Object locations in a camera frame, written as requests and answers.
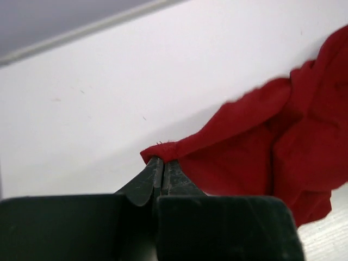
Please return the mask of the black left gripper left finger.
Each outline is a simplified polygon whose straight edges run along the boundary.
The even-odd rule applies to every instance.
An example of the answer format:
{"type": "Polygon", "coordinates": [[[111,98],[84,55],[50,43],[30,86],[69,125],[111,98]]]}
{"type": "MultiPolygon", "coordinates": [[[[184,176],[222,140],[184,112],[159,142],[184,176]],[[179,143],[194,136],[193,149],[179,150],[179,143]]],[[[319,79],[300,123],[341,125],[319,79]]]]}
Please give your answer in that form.
{"type": "Polygon", "coordinates": [[[156,260],[154,199],[163,161],[113,194],[1,201],[1,260],[156,260]]]}

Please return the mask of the dark red t shirt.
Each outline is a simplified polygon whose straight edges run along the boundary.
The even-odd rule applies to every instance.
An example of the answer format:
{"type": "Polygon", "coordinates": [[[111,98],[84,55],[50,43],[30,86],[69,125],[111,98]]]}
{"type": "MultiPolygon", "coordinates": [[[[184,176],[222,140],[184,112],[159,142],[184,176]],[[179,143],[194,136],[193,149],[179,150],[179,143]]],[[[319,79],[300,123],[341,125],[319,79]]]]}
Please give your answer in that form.
{"type": "Polygon", "coordinates": [[[297,226],[325,218],[347,182],[347,28],[315,60],[223,104],[197,133],[141,152],[183,172],[212,195],[270,195],[297,226]]]}

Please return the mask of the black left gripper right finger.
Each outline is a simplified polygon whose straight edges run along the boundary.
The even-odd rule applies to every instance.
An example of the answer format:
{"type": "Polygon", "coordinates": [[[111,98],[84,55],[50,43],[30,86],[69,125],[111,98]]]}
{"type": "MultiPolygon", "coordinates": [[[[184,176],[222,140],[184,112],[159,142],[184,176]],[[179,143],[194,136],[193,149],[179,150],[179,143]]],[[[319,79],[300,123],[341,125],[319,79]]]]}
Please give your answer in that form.
{"type": "Polygon", "coordinates": [[[208,196],[177,161],[157,198],[159,260],[304,260],[293,216],[271,196],[208,196]]]}

